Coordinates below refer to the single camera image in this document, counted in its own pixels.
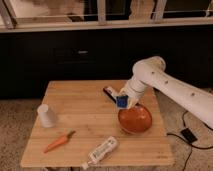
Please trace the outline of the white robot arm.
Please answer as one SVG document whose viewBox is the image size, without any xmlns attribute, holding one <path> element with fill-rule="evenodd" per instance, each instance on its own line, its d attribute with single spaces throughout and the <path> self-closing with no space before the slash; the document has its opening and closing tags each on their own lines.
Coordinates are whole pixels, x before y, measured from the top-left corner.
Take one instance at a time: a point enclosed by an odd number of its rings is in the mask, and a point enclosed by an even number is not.
<svg viewBox="0 0 213 171">
<path fill-rule="evenodd" d="M 142 59 L 133 65 L 132 77 L 120 90 L 122 95 L 129 97 L 128 106 L 135 105 L 146 87 L 151 86 L 213 129 L 213 94 L 166 74 L 165 68 L 166 63 L 160 56 Z"/>
</svg>

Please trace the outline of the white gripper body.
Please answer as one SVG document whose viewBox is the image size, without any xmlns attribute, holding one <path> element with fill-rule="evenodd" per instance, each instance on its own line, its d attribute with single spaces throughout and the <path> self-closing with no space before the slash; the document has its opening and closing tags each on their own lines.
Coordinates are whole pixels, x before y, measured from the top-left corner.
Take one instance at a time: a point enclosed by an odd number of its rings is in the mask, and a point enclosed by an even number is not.
<svg viewBox="0 0 213 171">
<path fill-rule="evenodd" d="M 126 107 L 126 109 L 134 107 L 139 102 L 139 93 L 131 88 L 123 87 L 120 90 L 118 96 L 121 95 L 127 95 L 129 97 L 128 106 Z"/>
</svg>

